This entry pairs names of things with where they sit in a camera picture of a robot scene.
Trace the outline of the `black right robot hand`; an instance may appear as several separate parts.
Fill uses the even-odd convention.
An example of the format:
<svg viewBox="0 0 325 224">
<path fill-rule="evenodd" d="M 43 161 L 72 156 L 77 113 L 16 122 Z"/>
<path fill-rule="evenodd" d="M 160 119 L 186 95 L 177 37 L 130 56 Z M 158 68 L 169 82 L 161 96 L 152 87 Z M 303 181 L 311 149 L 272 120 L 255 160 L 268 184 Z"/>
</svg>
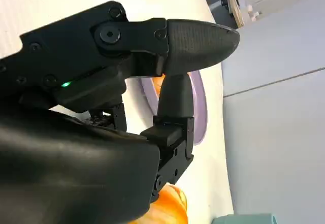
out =
<svg viewBox="0 0 325 224">
<path fill-rule="evenodd" d="M 1 59 L 1 223 L 124 223 L 192 163 L 189 73 L 240 35 L 109 1 L 20 39 Z"/>
</svg>

